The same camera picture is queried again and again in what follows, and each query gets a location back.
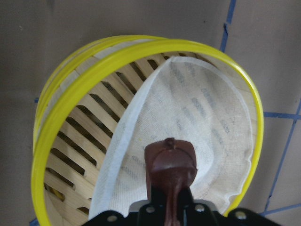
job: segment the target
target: slatted bamboo bottom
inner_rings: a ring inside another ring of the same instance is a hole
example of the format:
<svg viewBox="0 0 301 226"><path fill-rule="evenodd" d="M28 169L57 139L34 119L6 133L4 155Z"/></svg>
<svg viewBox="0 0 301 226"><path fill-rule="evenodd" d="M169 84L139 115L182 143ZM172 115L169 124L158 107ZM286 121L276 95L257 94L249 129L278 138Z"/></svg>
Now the slatted bamboo bottom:
<svg viewBox="0 0 301 226"><path fill-rule="evenodd" d="M190 52L152 55L132 62L98 83L74 107L52 145L45 169L45 201L54 226L85 223L98 172L118 121L147 77L170 56L205 60L223 71L242 94L257 131L253 96L245 81L221 61ZM92 56L75 73L80 76L98 61Z"/></svg>

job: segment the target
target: gray floor tile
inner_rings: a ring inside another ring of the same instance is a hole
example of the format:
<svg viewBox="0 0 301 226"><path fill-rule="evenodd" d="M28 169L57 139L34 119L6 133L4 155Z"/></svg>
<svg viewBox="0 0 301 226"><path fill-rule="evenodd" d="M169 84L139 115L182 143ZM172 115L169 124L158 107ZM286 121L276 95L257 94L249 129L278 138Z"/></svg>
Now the gray floor tile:
<svg viewBox="0 0 301 226"><path fill-rule="evenodd" d="M301 207L269 214L266 218L283 226L300 226Z"/></svg>
<svg viewBox="0 0 301 226"><path fill-rule="evenodd" d="M47 72L68 54L97 39L146 34L220 47L230 0L48 1Z"/></svg>
<svg viewBox="0 0 301 226"><path fill-rule="evenodd" d="M295 113L301 97L301 4L237 1L226 53L249 73L268 112Z"/></svg>
<svg viewBox="0 0 301 226"><path fill-rule="evenodd" d="M293 120L265 118L259 164L240 207L263 212Z"/></svg>
<svg viewBox="0 0 301 226"><path fill-rule="evenodd" d="M28 225L31 201L32 128L36 104L29 91L0 92L0 225Z"/></svg>
<svg viewBox="0 0 301 226"><path fill-rule="evenodd" d="M297 121L269 210L301 203L301 121Z"/></svg>

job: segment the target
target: yellow rim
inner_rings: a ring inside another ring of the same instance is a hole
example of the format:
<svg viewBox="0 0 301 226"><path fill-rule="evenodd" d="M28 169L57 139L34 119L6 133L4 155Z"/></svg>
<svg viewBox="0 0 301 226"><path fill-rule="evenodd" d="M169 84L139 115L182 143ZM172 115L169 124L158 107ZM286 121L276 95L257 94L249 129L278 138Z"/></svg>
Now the yellow rim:
<svg viewBox="0 0 301 226"><path fill-rule="evenodd" d="M154 40L124 48L100 60L97 64L78 77L71 86L69 86L49 113L43 127L41 128L40 136L35 145L36 151L34 153L32 165L32 199L37 218L41 224L45 226L51 225L47 216L43 186L49 151L56 134L74 106L91 88L115 70L146 56L173 51L188 51L215 57L231 66L238 74L240 74L251 90L258 118L257 137L251 170L243 186L242 193L235 198L226 213L238 206L255 173L263 139L263 111L259 93L254 83L246 72L230 57L212 47L187 40Z"/></svg>
<svg viewBox="0 0 301 226"><path fill-rule="evenodd" d="M60 86L62 81L64 81L64 79L73 70L75 70L76 67L78 67L82 62L87 60L95 53L98 53L99 51L104 50L110 46L114 46L125 41L131 41L137 39L159 40L164 38L147 36L147 35L128 35L128 36L114 36L110 38L101 39L75 51L58 66L58 68L52 73L51 77L48 79L46 86L44 87L41 93L40 100L38 102L36 117L34 121L34 129L33 129L33 151L35 150L35 142L37 141L39 126L43 117L43 113L51 97L53 96L57 88Z"/></svg>

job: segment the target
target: screw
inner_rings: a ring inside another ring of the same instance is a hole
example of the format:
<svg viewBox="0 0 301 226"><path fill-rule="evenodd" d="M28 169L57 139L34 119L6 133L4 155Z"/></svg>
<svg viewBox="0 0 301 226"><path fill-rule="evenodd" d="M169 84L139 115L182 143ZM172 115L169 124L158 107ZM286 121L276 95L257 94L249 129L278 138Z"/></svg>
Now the screw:
<svg viewBox="0 0 301 226"><path fill-rule="evenodd" d="M149 206L149 207L147 207L146 209L146 212L148 212L148 213L153 213L153 212L155 212L155 208L153 207L153 206Z"/></svg>
<svg viewBox="0 0 301 226"><path fill-rule="evenodd" d="M198 204L194 207L195 211L197 212L204 212L205 211L205 207L202 204Z"/></svg>
<svg viewBox="0 0 301 226"><path fill-rule="evenodd" d="M235 216L240 219L240 220L245 220L246 219L246 214L243 211L237 211L235 213Z"/></svg>
<svg viewBox="0 0 301 226"><path fill-rule="evenodd" d="M173 149L174 149L174 138L171 137L171 138L165 139L165 144L166 144L167 146L169 146L170 148L173 148Z"/></svg>
<svg viewBox="0 0 301 226"><path fill-rule="evenodd" d="M116 221L117 220L117 217L115 216L115 215L111 215L111 216L109 216L108 218L107 218L107 221L108 222L114 222L114 221Z"/></svg>

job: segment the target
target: white cloth liner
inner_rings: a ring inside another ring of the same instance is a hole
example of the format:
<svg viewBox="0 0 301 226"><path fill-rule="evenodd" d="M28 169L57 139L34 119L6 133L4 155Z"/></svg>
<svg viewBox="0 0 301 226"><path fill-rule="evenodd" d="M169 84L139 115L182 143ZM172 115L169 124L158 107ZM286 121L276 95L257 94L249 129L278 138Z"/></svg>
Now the white cloth liner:
<svg viewBox="0 0 301 226"><path fill-rule="evenodd" d="M251 167L248 108L216 67L177 56L148 77L120 119L98 176L90 219L105 210L126 216L130 204L147 199L144 148L167 137L194 145L194 198L212 201L221 213L230 206Z"/></svg>

